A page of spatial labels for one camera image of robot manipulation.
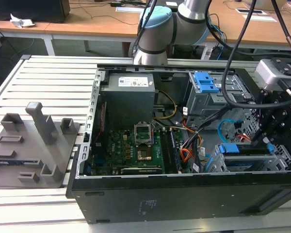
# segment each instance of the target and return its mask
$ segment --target yellow wire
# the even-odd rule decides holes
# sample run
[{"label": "yellow wire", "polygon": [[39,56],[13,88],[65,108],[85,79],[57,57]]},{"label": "yellow wire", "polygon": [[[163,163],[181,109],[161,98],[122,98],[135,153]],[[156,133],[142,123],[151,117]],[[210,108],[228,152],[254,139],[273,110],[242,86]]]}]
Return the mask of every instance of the yellow wire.
[{"label": "yellow wire", "polygon": [[172,101],[172,103],[174,104],[175,109],[174,109],[173,113],[171,115],[169,115],[169,116],[158,116],[158,117],[153,117],[153,119],[164,120],[164,119],[172,118],[177,112],[177,105],[176,105],[175,101],[166,92],[160,91],[160,90],[159,90],[159,92],[162,92],[163,94],[165,94]]}]

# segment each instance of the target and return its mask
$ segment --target wooden desk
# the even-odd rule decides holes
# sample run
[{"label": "wooden desk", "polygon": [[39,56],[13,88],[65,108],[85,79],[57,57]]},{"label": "wooden desk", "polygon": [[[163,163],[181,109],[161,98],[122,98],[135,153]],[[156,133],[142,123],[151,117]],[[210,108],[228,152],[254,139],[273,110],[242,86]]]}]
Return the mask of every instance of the wooden desk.
[{"label": "wooden desk", "polygon": [[102,6],[93,5],[94,7],[89,7],[92,5],[77,4],[78,0],[70,0],[70,3],[74,4],[70,4],[70,14],[65,23],[50,23],[45,29],[46,33],[119,37],[137,36],[139,13],[117,12],[115,7],[106,5],[105,2],[102,2]]},{"label": "wooden desk", "polygon": [[[63,24],[37,22],[36,27],[20,29],[14,27],[8,21],[0,21],[0,30],[5,36],[44,39],[49,55],[55,55],[53,39],[84,40],[85,50],[89,50],[89,40],[119,42],[132,42],[135,40],[139,13],[116,12],[115,7],[105,5],[109,1],[104,1],[101,5],[83,4],[81,5],[83,8],[79,8],[79,0],[70,1],[72,3],[70,5],[70,15]],[[242,2],[229,1],[223,3],[223,0],[213,0],[210,6],[210,13],[216,13],[219,16],[221,30],[227,34],[227,41],[232,46],[237,40],[245,21],[242,14],[239,14],[234,9],[244,7],[245,4]],[[275,13],[267,13],[277,20]],[[291,34],[291,14],[286,11],[281,11],[281,13]],[[113,16],[125,23],[107,16]],[[216,17],[213,16],[211,18],[213,23],[217,24]],[[209,58],[215,44],[215,39],[210,35],[203,44],[205,49],[202,59]],[[263,21],[250,21],[240,47],[291,50],[279,22]]]}]

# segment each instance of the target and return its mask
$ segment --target black computer case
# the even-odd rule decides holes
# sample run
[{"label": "black computer case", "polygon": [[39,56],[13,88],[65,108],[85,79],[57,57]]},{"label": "black computer case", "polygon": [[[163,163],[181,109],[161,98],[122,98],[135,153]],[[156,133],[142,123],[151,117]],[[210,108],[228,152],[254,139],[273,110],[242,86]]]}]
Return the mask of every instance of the black computer case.
[{"label": "black computer case", "polygon": [[33,22],[63,23],[69,11],[69,0],[0,0],[0,20],[10,20],[12,14]]}]

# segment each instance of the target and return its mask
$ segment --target blue plastic clip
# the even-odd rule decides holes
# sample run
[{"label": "blue plastic clip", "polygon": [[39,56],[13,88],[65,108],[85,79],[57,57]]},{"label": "blue plastic clip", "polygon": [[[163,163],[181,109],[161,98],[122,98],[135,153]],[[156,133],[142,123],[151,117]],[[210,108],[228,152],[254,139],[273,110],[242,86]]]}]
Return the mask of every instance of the blue plastic clip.
[{"label": "blue plastic clip", "polygon": [[219,146],[220,152],[224,153],[239,153],[238,146],[235,143],[222,143]]},{"label": "blue plastic clip", "polygon": [[214,85],[212,77],[206,72],[195,72],[195,81],[199,85],[201,93],[218,93],[219,89]]}]

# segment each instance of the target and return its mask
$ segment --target sticker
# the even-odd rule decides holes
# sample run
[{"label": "sticker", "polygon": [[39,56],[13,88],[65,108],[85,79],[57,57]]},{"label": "sticker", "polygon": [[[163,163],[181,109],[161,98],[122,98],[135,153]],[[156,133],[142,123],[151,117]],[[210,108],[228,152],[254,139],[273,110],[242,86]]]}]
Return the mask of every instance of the sticker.
[{"label": "sticker", "polygon": [[118,86],[149,87],[147,77],[120,77]]},{"label": "sticker", "polygon": [[178,4],[176,2],[174,2],[174,1],[167,1],[166,5],[167,6],[178,6]]},{"label": "sticker", "polygon": [[184,115],[188,115],[188,108],[187,107],[183,107],[183,114]]},{"label": "sticker", "polygon": [[153,214],[153,209],[157,205],[157,200],[142,200],[139,203],[139,210],[138,214],[146,215],[146,214]]},{"label": "sticker", "polygon": [[195,163],[193,164],[193,169],[199,173],[199,166],[197,166]]},{"label": "sticker", "polygon": [[8,162],[0,161],[0,164],[9,164]]},{"label": "sticker", "polygon": [[205,153],[205,148],[204,147],[200,148],[200,154],[205,157],[206,153]]}]

